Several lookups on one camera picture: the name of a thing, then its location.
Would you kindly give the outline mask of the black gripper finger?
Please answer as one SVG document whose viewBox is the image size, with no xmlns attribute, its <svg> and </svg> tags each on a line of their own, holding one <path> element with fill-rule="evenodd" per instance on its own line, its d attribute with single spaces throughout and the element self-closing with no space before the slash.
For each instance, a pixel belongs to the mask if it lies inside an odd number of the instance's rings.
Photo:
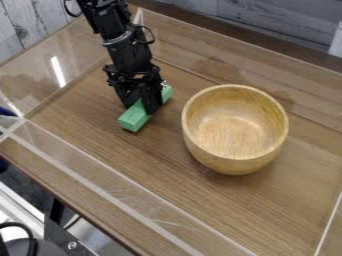
<svg viewBox="0 0 342 256">
<path fill-rule="evenodd" d="M 143 107 L 150 115 L 154 115 L 163 105 L 162 90 L 160 84 L 142 83 L 139 85 Z"/>
<path fill-rule="evenodd" d="M 140 99 L 140 84 L 116 84 L 114 88 L 124 107 L 130 108 Z"/>
</svg>

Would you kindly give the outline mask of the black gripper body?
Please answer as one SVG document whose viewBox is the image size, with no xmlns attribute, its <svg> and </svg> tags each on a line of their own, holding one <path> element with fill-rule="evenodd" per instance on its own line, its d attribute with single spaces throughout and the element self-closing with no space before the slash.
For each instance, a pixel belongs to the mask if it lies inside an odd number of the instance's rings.
<svg viewBox="0 0 342 256">
<path fill-rule="evenodd" d="M 152 43 L 144 33 L 116 33 L 103 37 L 103 46 L 112 60 L 104 72 L 116 92 L 162 90 L 160 68 L 152 63 Z"/>
</svg>

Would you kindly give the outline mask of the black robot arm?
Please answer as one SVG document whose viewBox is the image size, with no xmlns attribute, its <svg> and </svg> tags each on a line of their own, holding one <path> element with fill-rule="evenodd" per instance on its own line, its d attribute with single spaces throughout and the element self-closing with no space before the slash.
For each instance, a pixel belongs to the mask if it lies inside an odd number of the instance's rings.
<svg viewBox="0 0 342 256">
<path fill-rule="evenodd" d="M 79 13 L 70 10 L 68 1 L 63 0 L 67 14 L 84 16 L 94 33 L 102 37 L 112 60 L 103 71 L 123 105 L 130 108 L 142 100 L 146 112 L 154 114 L 163 105 L 163 79 L 160 68 L 152 63 L 150 45 L 155 36 L 151 39 L 146 36 L 151 29 L 131 21 L 127 0 L 76 0 Z"/>
</svg>

